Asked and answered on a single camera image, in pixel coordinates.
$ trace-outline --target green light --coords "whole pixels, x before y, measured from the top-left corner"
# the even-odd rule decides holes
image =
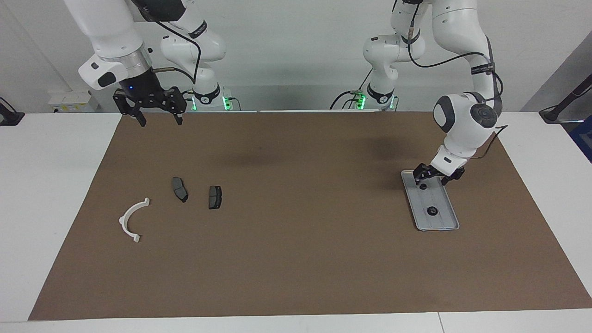
[[[222,96],[222,100],[224,101],[224,109],[226,111],[232,110],[232,103],[228,100],[226,96]]]
[[[363,110],[364,106],[366,106],[366,95],[361,94],[358,98],[358,102],[356,103],[356,108],[358,110]]]

